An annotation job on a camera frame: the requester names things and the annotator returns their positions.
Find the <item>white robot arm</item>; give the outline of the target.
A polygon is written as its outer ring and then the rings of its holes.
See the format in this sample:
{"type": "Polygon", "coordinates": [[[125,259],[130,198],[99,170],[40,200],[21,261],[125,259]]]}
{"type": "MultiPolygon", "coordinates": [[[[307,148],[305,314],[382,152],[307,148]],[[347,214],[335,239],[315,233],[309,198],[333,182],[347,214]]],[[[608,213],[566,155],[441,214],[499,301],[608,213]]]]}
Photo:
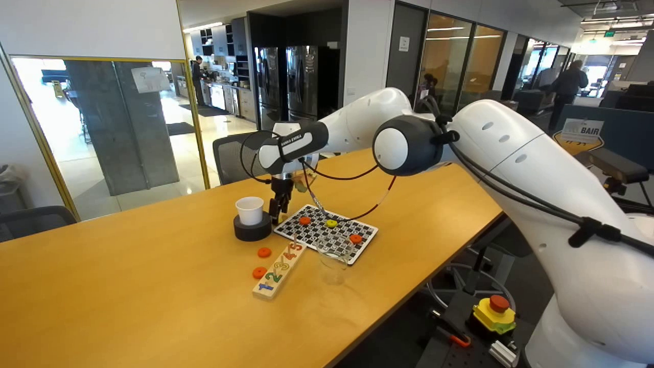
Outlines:
{"type": "Polygon", "coordinates": [[[449,148],[529,244],[554,289],[524,346],[531,368],[645,368],[654,363],[654,218],[627,213],[547,134],[496,100],[449,119],[413,112],[398,88],[370,92],[259,148],[270,174],[315,154],[368,148],[391,176],[449,148]]]}

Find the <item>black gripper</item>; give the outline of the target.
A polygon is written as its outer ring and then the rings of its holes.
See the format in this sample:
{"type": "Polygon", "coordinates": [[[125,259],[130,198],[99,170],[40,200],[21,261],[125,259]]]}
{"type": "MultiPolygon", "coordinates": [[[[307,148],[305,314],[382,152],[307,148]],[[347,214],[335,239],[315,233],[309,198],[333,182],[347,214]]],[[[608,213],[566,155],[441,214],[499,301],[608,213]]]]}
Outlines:
{"type": "Polygon", "coordinates": [[[267,206],[271,226],[277,226],[277,218],[285,221],[289,217],[292,186],[293,186],[292,181],[281,181],[281,178],[271,181],[273,200],[270,200],[270,206],[267,206]]]}

